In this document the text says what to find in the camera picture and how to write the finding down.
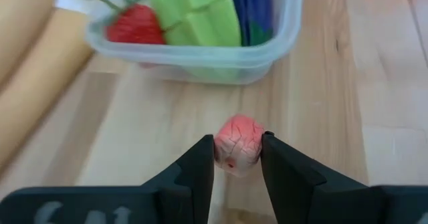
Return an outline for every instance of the wooden table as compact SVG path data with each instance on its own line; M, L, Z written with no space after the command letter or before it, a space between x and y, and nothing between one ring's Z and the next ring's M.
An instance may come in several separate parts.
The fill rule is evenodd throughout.
M0 195L141 185L236 113L363 183L427 184L422 2L304 0L296 46L249 86L152 80L95 55L2 176ZM226 220L275 223L259 166L243 179L215 170L210 221Z

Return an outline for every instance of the cracked pink object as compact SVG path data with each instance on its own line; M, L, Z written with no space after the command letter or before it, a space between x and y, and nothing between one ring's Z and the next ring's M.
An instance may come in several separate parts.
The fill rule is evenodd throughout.
M235 176L246 175L259 160L263 133L254 119L242 114L231 117L214 138L216 165Z

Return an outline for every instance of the clear plastic container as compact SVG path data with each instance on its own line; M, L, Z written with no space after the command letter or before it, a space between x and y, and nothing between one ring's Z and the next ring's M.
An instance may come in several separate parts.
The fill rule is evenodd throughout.
M215 84L249 84L264 77L294 45L302 0L273 0L274 36L251 47L201 47L113 43L101 34L111 10L101 3L90 14L86 39L104 55L140 64L142 74L167 80Z

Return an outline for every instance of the pink ball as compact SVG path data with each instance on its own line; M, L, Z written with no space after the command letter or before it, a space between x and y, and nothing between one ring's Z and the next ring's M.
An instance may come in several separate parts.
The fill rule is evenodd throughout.
M247 174L259 159L263 133L254 119L242 114L231 117L214 138L216 165L235 176Z

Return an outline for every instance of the strawberry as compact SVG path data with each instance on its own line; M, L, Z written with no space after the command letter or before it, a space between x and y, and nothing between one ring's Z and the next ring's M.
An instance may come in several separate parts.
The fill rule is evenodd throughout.
M154 11L137 2L140 0L125 0L124 9L109 0L100 0L116 12L114 21L106 26L105 34L109 41L117 43L146 43L165 44L163 31Z

